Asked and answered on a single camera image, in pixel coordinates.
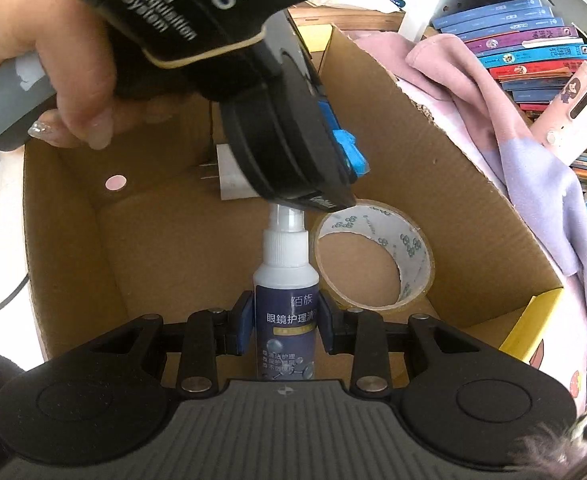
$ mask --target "blue clip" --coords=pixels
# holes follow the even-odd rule
[[[365,155],[360,153],[360,150],[355,145],[355,137],[346,130],[333,130],[333,133],[337,142],[342,146],[345,155],[347,155],[347,160],[358,178],[369,173],[369,163]]]
[[[345,156],[355,174],[360,178],[369,173],[369,163],[355,145],[355,137],[346,130],[340,128],[329,102],[326,100],[320,100],[318,101],[318,105],[320,105],[320,110],[329,124],[329,127],[333,130],[334,138],[337,143],[342,146]]]

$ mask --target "gray gripper plate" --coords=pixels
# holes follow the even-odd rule
[[[232,381],[221,395],[180,404],[154,440],[82,468],[14,459],[0,480],[537,480],[464,468],[422,449],[382,402],[339,381]]]

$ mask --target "metal screw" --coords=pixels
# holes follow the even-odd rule
[[[355,382],[355,385],[360,388],[363,392],[367,392],[368,394],[377,394],[379,392],[383,392],[387,389],[387,381],[385,381],[382,377],[378,377],[377,375],[366,375],[365,377],[360,377],[359,380]]]
[[[183,379],[180,387],[190,394],[202,394],[212,387],[212,382],[206,377],[188,377]]]

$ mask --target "white spray nozzle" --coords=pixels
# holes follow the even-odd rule
[[[304,231],[304,211],[280,204],[271,204],[269,210],[269,229],[283,233]]]

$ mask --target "bottle label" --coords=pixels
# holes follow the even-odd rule
[[[313,379],[318,285],[276,289],[256,287],[258,377]]]

